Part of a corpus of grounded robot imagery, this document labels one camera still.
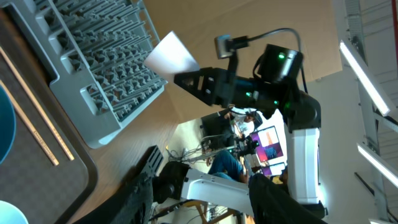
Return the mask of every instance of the blue jeans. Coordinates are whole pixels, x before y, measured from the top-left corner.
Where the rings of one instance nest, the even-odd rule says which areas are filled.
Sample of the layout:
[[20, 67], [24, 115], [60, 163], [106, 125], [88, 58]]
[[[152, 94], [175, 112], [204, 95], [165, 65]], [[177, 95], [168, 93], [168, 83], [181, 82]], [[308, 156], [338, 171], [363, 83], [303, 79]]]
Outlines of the blue jeans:
[[242, 165], [228, 151], [223, 150], [214, 158], [208, 173], [224, 179], [239, 181], [239, 175], [242, 172]]

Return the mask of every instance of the blue bowl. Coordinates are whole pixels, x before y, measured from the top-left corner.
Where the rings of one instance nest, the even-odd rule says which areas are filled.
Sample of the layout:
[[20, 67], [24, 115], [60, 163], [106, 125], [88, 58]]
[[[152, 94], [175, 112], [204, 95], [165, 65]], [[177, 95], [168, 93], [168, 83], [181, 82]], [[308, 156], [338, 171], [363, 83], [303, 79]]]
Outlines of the blue bowl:
[[0, 200], [0, 224], [28, 224], [25, 215], [15, 206]]
[[16, 129], [14, 108], [6, 92], [0, 86], [0, 164], [11, 149]]

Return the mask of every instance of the white paper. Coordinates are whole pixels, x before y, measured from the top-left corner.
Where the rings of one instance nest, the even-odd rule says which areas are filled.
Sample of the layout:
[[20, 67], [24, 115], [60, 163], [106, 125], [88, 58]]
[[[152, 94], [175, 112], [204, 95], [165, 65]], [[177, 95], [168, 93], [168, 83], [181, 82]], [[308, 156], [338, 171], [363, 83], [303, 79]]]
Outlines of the white paper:
[[167, 34], [148, 55], [144, 65], [169, 82], [174, 82], [174, 75], [177, 73], [200, 69], [173, 31]]

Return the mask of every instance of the cardboard box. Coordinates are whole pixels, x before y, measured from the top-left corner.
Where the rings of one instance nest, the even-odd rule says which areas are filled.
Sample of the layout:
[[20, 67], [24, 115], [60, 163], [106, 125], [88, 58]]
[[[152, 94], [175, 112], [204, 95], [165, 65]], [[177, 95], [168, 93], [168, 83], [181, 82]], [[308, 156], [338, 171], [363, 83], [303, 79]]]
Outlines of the cardboard box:
[[[152, 22], [163, 38], [173, 30], [201, 67], [227, 68], [228, 59], [218, 60], [214, 38], [232, 37], [289, 27], [302, 39], [307, 82], [341, 70], [338, 38], [330, 0], [145, 0]], [[288, 32], [251, 42], [238, 52], [238, 75], [251, 77], [253, 66], [267, 44], [297, 49], [297, 41]], [[219, 111], [209, 107], [178, 86], [166, 86], [181, 122]]]

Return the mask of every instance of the white wall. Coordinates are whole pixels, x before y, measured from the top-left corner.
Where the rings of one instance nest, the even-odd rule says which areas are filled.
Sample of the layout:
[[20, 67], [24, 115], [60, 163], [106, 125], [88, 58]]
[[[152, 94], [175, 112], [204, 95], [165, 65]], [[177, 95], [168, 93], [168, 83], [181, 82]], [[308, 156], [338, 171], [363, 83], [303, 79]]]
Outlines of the white wall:
[[[347, 37], [344, 1], [332, 3], [338, 36]], [[356, 148], [357, 141], [364, 139], [364, 126], [355, 75], [343, 67], [342, 72], [307, 85], [322, 109], [319, 174], [329, 211], [325, 221], [369, 223], [369, 218], [377, 218], [374, 199], [354, 176], [358, 172], [369, 184], [372, 181], [371, 166]]]

